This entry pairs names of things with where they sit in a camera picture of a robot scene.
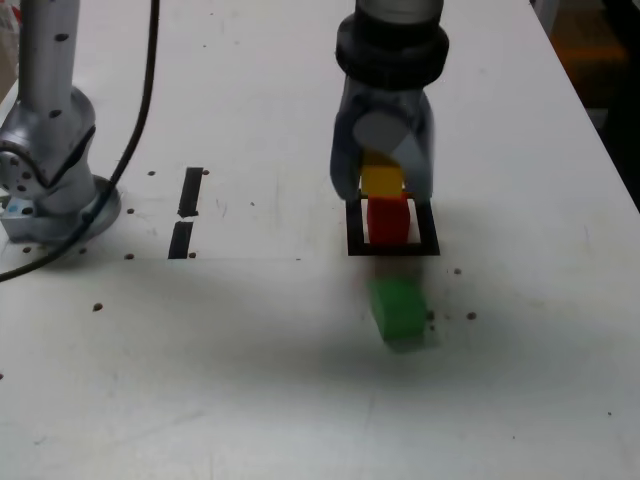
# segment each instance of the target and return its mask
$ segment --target black tape strip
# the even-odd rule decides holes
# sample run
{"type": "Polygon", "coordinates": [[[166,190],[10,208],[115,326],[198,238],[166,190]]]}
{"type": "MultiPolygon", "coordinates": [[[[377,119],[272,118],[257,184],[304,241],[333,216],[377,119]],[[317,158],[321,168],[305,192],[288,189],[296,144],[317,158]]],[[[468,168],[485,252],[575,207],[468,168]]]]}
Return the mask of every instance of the black tape strip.
{"type": "Polygon", "coordinates": [[[433,220],[431,203],[423,205],[416,204],[416,217],[418,218],[418,231],[420,232],[420,243],[426,252],[424,255],[439,256],[440,244],[436,233],[436,223],[433,220]]]}
{"type": "Polygon", "coordinates": [[[350,257],[357,257],[364,243],[364,228],[362,224],[362,204],[360,200],[347,202],[347,253],[350,257]]]}
{"type": "Polygon", "coordinates": [[[189,255],[189,243],[193,223],[177,222],[173,227],[171,246],[169,247],[169,260],[185,259],[189,255]]]}
{"type": "Polygon", "coordinates": [[[203,168],[187,168],[178,209],[178,215],[182,218],[195,217],[198,215],[198,195],[200,195],[200,183],[202,182],[203,171],[203,168]]]}

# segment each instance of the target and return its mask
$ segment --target orange object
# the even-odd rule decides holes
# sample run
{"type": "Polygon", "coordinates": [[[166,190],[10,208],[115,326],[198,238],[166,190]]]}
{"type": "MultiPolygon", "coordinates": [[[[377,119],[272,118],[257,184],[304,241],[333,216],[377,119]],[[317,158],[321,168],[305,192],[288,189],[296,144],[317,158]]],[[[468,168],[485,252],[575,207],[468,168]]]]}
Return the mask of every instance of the orange object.
{"type": "Polygon", "coordinates": [[[410,224],[406,194],[399,198],[369,197],[367,227],[371,245],[405,245],[409,241],[410,224]]]}

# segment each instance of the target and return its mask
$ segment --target cube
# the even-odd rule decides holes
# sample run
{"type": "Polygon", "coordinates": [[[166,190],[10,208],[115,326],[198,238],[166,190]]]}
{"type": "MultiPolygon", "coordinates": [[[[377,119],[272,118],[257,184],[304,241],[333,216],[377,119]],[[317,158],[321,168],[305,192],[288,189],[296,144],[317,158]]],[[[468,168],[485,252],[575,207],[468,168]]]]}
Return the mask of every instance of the cube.
{"type": "Polygon", "coordinates": [[[367,227],[369,243],[399,246],[409,241],[411,212],[406,194],[399,198],[369,197],[367,227]]]}
{"type": "Polygon", "coordinates": [[[369,295],[373,317],[385,342],[424,334],[427,303],[415,282],[399,278],[373,280],[369,295]]]}

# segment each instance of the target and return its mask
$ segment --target white table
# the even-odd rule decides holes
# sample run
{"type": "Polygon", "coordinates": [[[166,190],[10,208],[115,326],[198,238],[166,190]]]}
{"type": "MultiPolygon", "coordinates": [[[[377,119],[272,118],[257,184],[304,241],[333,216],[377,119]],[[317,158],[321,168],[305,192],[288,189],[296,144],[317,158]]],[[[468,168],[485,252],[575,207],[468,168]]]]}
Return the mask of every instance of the white table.
{"type": "MultiPolygon", "coordinates": [[[[138,109],[147,8],[83,3],[104,175],[138,109]]],[[[0,285],[0,478],[638,478],[640,220],[533,10],[446,2],[428,88],[442,256],[424,261],[440,341],[397,355],[328,178],[352,8],[163,1],[121,187],[135,214],[0,285]],[[211,172],[197,258],[167,261],[188,166],[211,172]]],[[[39,254],[22,248],[3,270],[39,254]]]]}

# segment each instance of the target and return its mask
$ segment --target black marking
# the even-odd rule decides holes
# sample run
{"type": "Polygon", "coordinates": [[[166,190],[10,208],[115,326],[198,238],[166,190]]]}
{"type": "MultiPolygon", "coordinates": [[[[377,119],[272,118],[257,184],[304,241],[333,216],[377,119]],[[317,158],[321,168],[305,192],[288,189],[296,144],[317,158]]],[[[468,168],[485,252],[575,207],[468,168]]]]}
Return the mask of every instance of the black marking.
{"type": "Polygon", "coordinates": [[[182,196],[180,197],[180,207],[178,215],[182,218],[195,217],[198,215],[198,195],[200,195],[200,183],[202,183],[203,168],[187,168],[182,186],[182,196]]]}
{"type": "Polygon", "coordinates": [[[350,257],[432,257],[440,255],[438,235],[433,220],[431,204],[416,205],[420,243],[406,245],[379,246],[365,243],[362,223],[362,203],[360,199],[346,203],[347,213],[347,251],[350,257]]]}
{"type": "Polygon", "coordinates": [[[186,259],[189,256],[192,230],[193,223],[191,222],[177,222],[175,224],[169,247],[169,260],[186,259]]]}

